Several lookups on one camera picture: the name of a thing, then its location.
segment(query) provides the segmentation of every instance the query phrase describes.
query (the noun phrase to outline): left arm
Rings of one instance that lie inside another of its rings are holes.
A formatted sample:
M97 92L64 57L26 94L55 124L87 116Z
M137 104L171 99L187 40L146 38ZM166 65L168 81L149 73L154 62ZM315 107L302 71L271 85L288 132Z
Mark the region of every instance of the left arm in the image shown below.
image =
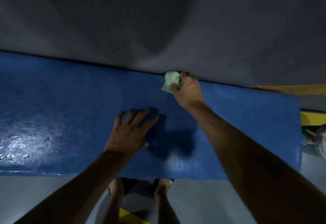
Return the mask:
M123 124L121 119L126 112L121 112L115 119L105 151L82 173L52 193L15 224L85 223L110 182L141 147L148 145L142 138L158 120L155 117L138 127L148 112L145 109L131 113Z

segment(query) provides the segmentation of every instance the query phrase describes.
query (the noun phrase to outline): blue tabletop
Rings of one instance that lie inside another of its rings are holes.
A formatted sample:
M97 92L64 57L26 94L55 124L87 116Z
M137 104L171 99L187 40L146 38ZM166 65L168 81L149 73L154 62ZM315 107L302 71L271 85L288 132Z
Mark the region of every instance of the blue tabletop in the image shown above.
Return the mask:
M120 111L151 107L160 119L150 145L120 177L226 179L203 130L163 83L162 75L0 52L0 174L76 175L103 151ZM300 169L295 96L201 86L218 115Z

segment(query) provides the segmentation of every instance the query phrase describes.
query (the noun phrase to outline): bare leg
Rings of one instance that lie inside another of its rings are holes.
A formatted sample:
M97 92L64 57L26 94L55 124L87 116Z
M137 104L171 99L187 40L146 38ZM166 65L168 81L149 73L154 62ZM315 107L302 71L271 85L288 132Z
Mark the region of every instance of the bare leg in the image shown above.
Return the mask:
M169 179L160 179L154 193L158 206L158 224L180 224L177 215L168 201L167 192L171 184L172 181Z
M120 178L114 179L109 184L111 192L111 200L108 204L108 209L101 221L101 224L119 224L119 211L124 197L124 190L122 180Z

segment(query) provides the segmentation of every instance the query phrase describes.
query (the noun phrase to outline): hand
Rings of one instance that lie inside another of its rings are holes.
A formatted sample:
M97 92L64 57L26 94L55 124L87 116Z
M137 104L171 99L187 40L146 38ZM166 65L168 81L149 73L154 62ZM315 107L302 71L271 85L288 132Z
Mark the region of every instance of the hand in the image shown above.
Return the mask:
M148 146L148 143L142 139L147 131L157 122L158 116L148 120L143 126L138 127L142 119L149 113L149 109L144 109L138 113L129 113L125 122L121 124L121 119L126 113L122 111L116 117L104 151L134 156L141 147Z
M180 106L188 110L192 104L204 103L199 81L193 76L181 72L181 87L172 84L173 95Z

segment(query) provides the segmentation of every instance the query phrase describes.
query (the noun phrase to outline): yellow stripe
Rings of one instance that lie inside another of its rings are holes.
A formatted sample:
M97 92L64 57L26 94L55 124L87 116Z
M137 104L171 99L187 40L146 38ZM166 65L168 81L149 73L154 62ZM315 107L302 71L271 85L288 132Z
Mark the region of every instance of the yellow stripe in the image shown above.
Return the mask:
M124 224L150 224L149 222L139 218L123 208L120 208L119 217L120 223Z
M292 95L326 95L326 84L253 86L250 88L274 91Z
M323 125L326 124L326 114L301 112L301 125Z

